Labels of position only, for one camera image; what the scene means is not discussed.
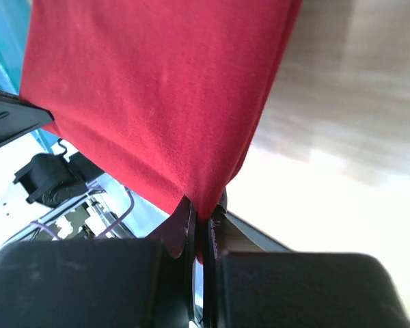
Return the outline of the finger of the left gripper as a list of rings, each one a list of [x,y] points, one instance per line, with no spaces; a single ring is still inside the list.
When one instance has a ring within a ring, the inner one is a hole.
[[[54,121],[46,109],[0,90],[0,148]]]

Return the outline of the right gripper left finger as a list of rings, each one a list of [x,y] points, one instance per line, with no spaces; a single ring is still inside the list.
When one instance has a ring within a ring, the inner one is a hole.
[[[19,242],[0,253],[0,327],[188,327],[196,212],[144,238]]]

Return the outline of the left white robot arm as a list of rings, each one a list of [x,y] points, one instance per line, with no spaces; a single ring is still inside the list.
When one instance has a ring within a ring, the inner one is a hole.
[[[41,238],[141,238],[167,219],[80,152],[44,152],[33,134],[51,121],[48,111],[0,90],[2,163],[20,166],[0,191],[0,252]]]

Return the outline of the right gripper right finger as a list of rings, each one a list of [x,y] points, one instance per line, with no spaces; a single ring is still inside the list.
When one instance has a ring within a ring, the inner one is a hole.
[[[205,327],[410,327],[372,256],[259,246],[218,207],[203,230]]]

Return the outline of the dark red t shirt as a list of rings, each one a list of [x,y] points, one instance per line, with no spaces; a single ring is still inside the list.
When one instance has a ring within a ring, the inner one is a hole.
[[[300,1],[34,1],[20,97],[171,213],[212,216],[257,129]]]

